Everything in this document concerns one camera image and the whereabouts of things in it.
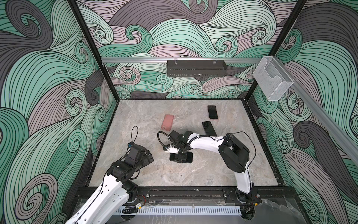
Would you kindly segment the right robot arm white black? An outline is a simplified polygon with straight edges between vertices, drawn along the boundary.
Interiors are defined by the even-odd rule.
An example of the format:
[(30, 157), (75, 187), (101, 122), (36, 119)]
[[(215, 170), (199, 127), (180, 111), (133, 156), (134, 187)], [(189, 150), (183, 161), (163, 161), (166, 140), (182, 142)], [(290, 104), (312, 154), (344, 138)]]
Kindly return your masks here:
[(237, 189), (249, 194), (252, 182), (249, 176), (249, 149), (232, 133), (225, 136), (199, 135), (194, 132), (180, 134), (172, 131), (167, 135), (169, 144), (163, 144), (163, 150), (170, 154), (170, 161), (192, 163), (192, 149), (202, 149), (217, 153), (226, 166), (234, 172)]

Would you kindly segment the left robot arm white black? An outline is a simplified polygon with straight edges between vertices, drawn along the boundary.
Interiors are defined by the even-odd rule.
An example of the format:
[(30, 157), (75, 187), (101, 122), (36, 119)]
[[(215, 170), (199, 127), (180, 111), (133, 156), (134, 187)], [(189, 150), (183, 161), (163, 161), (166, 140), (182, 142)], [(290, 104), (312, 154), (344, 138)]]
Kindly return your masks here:
[(105, 224), (122, 205), (134, 201), (138, 186), (131, 179), (134, 173), (154, 162), (149, 150), (134, 144), (124, 158), (114, 162), (103, 176), (102, 183), (67, 224)]

